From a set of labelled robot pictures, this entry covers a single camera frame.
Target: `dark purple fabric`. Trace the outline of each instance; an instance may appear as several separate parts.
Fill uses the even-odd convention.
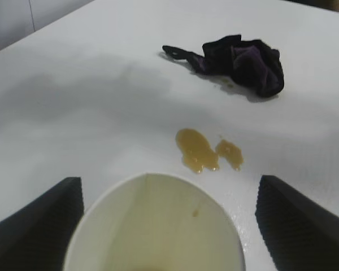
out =
[[[197,73],[228,75],[235,83],[254,89],[260,97],[271,97],[284,88],[280,53],[261,40],[242,41],[241,35],[227,36],[205,43],[202,48],[205,56],[163,46],[166,54],[186,59]]]

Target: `black foam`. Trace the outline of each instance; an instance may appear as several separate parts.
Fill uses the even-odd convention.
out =
[[[84,213],[81,180],[66,178],[0,222],[0,271],[62,270]]]
[[[339,270],[339,217],[275,176],[262,177],[255,215],[279,271]]]

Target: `liquid puddle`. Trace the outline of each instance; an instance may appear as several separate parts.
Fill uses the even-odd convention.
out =
[[[201,173],[203,168],[211,171],[219,169],[219,155],[215,153],[207,139],[193,129],[179,130],[176,142],[180,148],[183,163],[195,173]]]
[[[221,142],[216,146],[216,153],[220,157],[226,158],[227,162],[234,170],[241,170],[240,166],[244,162],[244,158],[242,157],[242,152],[239,147],[222,139]]]

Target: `table surface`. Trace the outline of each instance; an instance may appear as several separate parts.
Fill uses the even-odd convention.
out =
[[[228,34],[280,50],[285,88],[260,100],[167,60]],[[235,172],[192,173],[175,135],[242,148]],[[118,181],[175,174],[231,215],[248,270],[275,270],[255,220],[274,174],[339,215],[339,14],[279,0],[96,0],[0,52],[0,220],[67,176],[86,208]]]

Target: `white cup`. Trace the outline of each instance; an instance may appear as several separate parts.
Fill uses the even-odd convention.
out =
[[[182,179],[145,174],[107,191],[84,214],[64,271],[244,271],[225,211]]]

